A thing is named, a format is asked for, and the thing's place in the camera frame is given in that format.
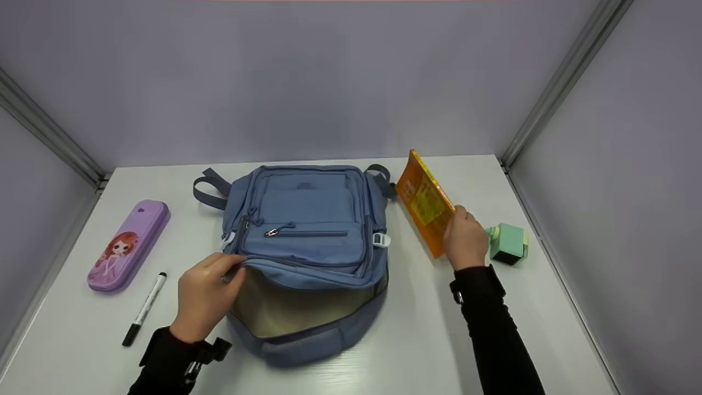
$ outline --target blue backpack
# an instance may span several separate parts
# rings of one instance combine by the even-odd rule
[[[385,207],[395,196],[389,171],[379,164],[366,171],[261,166],[231,184],[212,169],[203,174],[193,194],[224,211],[224,253],[244,255],[242,266],[255,269],[229,315],[244,346],[285,367],[356,344],[388,283]],[[224,198],[197,190],[201,182]]]

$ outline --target purple pencil case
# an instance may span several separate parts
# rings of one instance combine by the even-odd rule
[[[100,292],[127,288],[170,218],[166,203],[156,200],[137,203],[88,272],[88,286]]]

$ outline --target hand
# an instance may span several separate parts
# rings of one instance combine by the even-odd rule
[[[444,231],[444,252],[455,271],[463,268],[485,266],[487,234],[475,217],[456,206],[456,212]]]
[[[173,336],[186,343],[205,340],[232,307],[246,271],[239,269],[228,284],[222,276],[245,259],[215,252],[183,273],[178,280],[178,315],[171,324]]]

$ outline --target marker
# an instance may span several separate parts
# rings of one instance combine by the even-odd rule
[[[164,286],[164,283],[166,282],[166,277],[168,277],[168,276],[164,272],[159,273],[159,276],[156,279],[156,283],[154,284],[154,287],[151,289],[149,296],[146,297],[146,302],[144,302],[144,306],[142,306],[141,310],[139,311],[139,315],[136,316],[134,323],[129,327],[129,330],[127,331],[127,335],[124,337],[124,340],[122,340],[123,346],[129,347],[130,345],[132,345],[132,343],[134,343],[134,339],[136,338],[136,335],[139,333],[139,329],[141,329],[141,325],[144,323],[146,316],[149,315],[149,311],[151,310],[151,306],[154,305],[154,301],[156,300],[156,297],[159,296],[159,292],[161,292],[161,288]]]

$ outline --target cartoon girl illustration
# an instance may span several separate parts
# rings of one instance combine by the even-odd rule
[[[123,232],[115,236],[95,262],[95,266],[88,273],[88,278],[101,283],[114,280],[116,277],[114,266],[117,264],[117,259],[129,255],[136,248],[137,242],[139,237],[134,232]]]

